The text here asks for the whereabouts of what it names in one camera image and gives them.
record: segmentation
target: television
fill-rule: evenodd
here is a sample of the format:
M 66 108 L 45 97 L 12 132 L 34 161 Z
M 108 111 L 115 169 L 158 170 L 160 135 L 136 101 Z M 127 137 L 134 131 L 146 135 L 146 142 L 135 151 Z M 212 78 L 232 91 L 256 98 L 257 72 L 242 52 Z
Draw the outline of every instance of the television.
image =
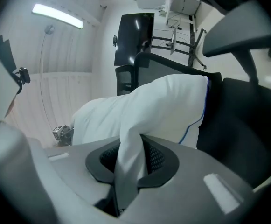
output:
M 139 52 L 151 52 L 154 13 L 122 15 L 116 43 L 115 65 L 133 65 Z

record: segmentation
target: blue trim on pillow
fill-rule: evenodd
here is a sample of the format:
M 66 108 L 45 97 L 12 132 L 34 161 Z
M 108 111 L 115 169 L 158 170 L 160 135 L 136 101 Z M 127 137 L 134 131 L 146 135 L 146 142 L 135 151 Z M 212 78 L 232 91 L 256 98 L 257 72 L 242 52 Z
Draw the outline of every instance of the blue trim on pillow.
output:
M 185 131 L 185 134 L 183 135 L 182 139 L 180 140 L 180 142 L 179 142 L 178 144 L 181 144 L 181 143 L 183 142 L 183 140 L 185 139 L 185 137 L 186 137 L 186 135 L 187 135 L 187 133 L 188 133 L 189 128 L 190 128 L 192 125 L 194 125 L 194 124 L 196 124 L 197 122 L 199 122 L 199 121 L 204 117 L 205 110 L 206 110 L 207 95 L 208 95 L 208 85 L 209 85 L 209 80 L 208 80 L 208 83 L 207 83 L 207 90 L 206 90 L 206 97 L 205 97 L 205 105 L 204 105 L 204 110 L 203 110 L 203 112 L 202 112 L 202 116 L 200 117 L 200 119 L 199 119 L 198 121 L 194 122 L 193 124 L 191 124 L 191 125 L 189 125 L 189 126 L 187 127 L 187 129 L 186 129 L 186 131 Z

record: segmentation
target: black metal stand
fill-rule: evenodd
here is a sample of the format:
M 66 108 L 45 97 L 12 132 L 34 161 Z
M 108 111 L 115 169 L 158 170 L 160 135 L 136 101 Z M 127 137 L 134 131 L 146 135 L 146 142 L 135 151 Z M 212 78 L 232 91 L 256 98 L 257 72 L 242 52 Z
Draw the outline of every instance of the black metal stand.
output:
M 192 48 L 192 52 L 185 52 L 185 51 L 182 51 L 182 50 L 174 49 L 175 52 L 183 53 L 183 54 L 189 56 L 188 67 L 193 67 L 193 61 L 194 61 L 194 59 L 196 59 L 197 62 L 204 68 L 204 70 L 207 68 L 207 66 L 204 65 L 201 62 L 201 60 L 199 58 L 197 58 L 197 56 L 195 54 L 196 53 L 197 45 L 199 44 L 199 42 L 201 40 L 203 32 L 207 33 L 204 29 L 201 29 L 201 31 L 199 33 L 199 36 L 198 36 L 196 42 L 194 43 L 194 45 L 190 45 L 190 44 L 185 43 L 185 42 L 175 41 L 175 43 L 177 43 L 177 44 L 181 44 L 181 45 L 188 46 L 188 47 Z M 168 42 L 172 41 L 169 38 L 158 37 L 158 36 L 153 36 L 152 39 L 163 40 L 163 41 L 168 41 Z M 157 49 L 163 49 L 163 50 L 172 50 L 172 48 L 169 48 L 169 47 L 153 46 L 153 45 L 151 47 L 152 48 L 157 48 Z

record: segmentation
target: black office chair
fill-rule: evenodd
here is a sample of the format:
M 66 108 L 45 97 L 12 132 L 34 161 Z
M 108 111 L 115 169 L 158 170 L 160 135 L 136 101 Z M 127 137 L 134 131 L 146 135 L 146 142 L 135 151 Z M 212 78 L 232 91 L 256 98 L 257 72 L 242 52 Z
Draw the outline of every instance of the black office chair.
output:
M 151 53 L 139 53 L 134 66 L 117 69 L 128 71 L 124 82 L 134 89 L 170 74 L 207 76 L 206 110 L 197 148 L 254 188 L 271 176 L 271 90 L 229 78 L 222 82 L 220 73 L 189 68 Z M 132 92 L 119 82 L 118 93 Z

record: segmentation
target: white fabric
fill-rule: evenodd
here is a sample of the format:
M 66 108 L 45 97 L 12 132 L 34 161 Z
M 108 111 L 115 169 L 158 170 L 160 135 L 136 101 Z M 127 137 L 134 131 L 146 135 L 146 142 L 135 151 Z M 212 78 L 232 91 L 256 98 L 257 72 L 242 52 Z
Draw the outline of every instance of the white fabric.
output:
M 90 101 L 73 115 L 73 145 L 120 135 L 115 167 L 119 209 L 133 200 L 137 180 L 146 174 L 140 134 L 196 147 L 207 85 L 200 75 L 168 75 L 131 94 Z

